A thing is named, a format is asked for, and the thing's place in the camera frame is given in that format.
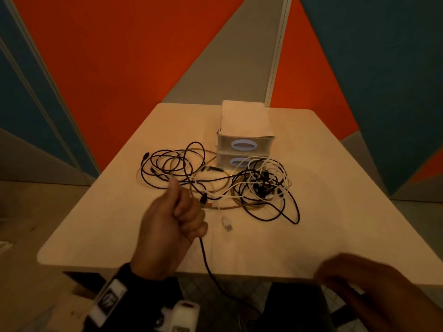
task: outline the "tangled cable pile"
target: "tangled cable pile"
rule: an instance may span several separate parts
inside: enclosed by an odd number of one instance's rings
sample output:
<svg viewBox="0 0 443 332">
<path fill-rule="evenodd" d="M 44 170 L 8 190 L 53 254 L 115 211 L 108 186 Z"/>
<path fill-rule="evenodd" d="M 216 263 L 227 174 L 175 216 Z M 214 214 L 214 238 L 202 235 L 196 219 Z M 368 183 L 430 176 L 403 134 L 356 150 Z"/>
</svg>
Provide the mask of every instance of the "tangled cable pile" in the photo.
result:
<svg viewBox="0 0 443 332">
<path fill-rule="evenodd" d="M 207 154 L 214 156 L 207 160 Z M 197 156 L 200 164 L 198 166 L 192 165 L 190 156 Z M 261 221 L 272 221 L 283 216 L 293 224 L 299 223 L 299 208 L 289 191 L 291 181 L 279 161 L 251 156 L 240 162 L 232 173 L 228 173 L 215 166 L 209 166 L 215 158 L 216 154 L 214 152 L 205 150 L 203 145 L 197 141 L 191 142 L 185 149 L 166 149 L 155 151 L 152 154 L 146 153 L 141 161 L 141 177 L 148 185 L 156 189 L 166 189 L 166 187 L 155 185 L 152 179 L 148 177 L 155 177 L 168 182 L 169 177 L 174 176 L 181 186 L 189 189 L 194 196 L 198 196 L 201 205 L 206 208 L 233 209 L 242 207 L 252 217 Z M 242 167 L 245 168 L 237 172 L 237 169 Z M 205 171 L 219 172 L 223 174 L 223 177 L 200 179 L 199 177 Z M 224 185 L 215 188 L 214 185 L 218 182 L 224 183 Z M 290 197 L 296 208 L 297 217 L 295 220 L 284 213 L 287 196 Z M 230 198 L 236 205 L 228 207 L 213 206 L 214 201 L 222 198 Z M 252 211 L 266 206 L 273 208 L 276 214 L 263 218 L 252 213 Z"/>
</svg>

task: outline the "oval handle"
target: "oval handle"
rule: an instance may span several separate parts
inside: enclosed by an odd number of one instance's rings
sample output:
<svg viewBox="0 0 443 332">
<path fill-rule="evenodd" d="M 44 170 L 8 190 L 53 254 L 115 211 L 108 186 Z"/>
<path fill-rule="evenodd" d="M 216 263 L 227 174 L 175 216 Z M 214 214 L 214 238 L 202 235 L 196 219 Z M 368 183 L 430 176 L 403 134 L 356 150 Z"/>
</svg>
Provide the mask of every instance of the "oval handle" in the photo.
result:
<svg viewBox="0 0 443 332">
<path fill-rule="evenodd" d="M 240 151 L 250 151 L 257 148 L 257 143 L 251 140 L 235 140 L 231 143 L 231 146 Z"/>
<path fill-rule="evenodd" d="M 248 163 L 251 161 L 250 158 L 247 157 L 236 157 L 233 158 L 232 160 L 230 160 L 230 163 L 232 166 L 237 167 L 240 163 L 240 168 L 247 168 L 248 167 Z"/>
</svg>

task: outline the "person's left hand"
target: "person's left hand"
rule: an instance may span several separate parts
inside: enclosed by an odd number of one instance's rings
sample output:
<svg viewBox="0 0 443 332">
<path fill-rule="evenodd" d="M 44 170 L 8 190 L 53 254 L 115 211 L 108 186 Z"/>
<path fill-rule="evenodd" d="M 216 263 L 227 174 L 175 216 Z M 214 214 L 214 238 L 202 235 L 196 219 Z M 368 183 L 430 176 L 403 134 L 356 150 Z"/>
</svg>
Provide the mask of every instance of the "person's left hand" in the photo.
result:
<svg viewBox="0 0 443 332">
<path fill-rule="evenodd" d="M 131 270 L 149 280 L 171 276 L 183 261 L 195 238 L 208 231 L 205 211 L 189 190 L 171 177 L 166 192 L 145 212 Z"/>
</svg>

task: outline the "black sleeve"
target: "black sleeve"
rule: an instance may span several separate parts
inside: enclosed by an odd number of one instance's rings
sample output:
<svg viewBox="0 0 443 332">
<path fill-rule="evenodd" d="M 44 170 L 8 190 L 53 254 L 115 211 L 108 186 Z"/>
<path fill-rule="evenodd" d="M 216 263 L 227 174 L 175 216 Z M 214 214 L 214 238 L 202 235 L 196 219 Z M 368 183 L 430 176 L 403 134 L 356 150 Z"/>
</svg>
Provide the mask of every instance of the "black sleeve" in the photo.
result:
<svg viewBox="0 0 443 332">
<path fill-rule="evenodd" d="M 127 291 L 108 313 L 101 328 L 88 316 L 85 319 L 84 332 L 151 331 L 161 318 L 162 307 L 172 308 L 177 301 L 183 299 L 176 278 L 167 278 L 160 282 L 142 279 L 132 273 L 129 263 L 120 268 L 114 279 L 118 279 Z"/>
</svg>

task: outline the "table top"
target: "table top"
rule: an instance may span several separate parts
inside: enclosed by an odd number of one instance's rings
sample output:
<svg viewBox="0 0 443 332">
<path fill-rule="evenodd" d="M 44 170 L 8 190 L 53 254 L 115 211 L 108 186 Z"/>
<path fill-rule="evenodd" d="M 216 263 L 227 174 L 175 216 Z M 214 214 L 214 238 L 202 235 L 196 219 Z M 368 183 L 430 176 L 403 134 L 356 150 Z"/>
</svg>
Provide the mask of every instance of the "table top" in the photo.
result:
<svg viewBox="0 0 443 332">
<path fill-rule="evenodd" d="M 141 217 L 163 191 L 140 177 L 145 152 L 184 149 L 192 141 L 215 151 L 221 106 L 159 104 L 38 253 L 41 264 L 117 268 L 134 252 Z M 301 214 L 261 222 L 242 208 L 207 210 L 203 239 L 214 274 L 311 278 L 319 264 L 350 252 L 391 264 L 416 284 L 443 285 L 443 262 L 417 234 L 314 112 L 270 108 L 271 157 L 292 180 Z M 295 208 L 285 213 L 296 216 Z M 221 216 L 233 230 L 226 232 Z M 198 240 L 179 272 L 207 273 Z"/>
</svg>

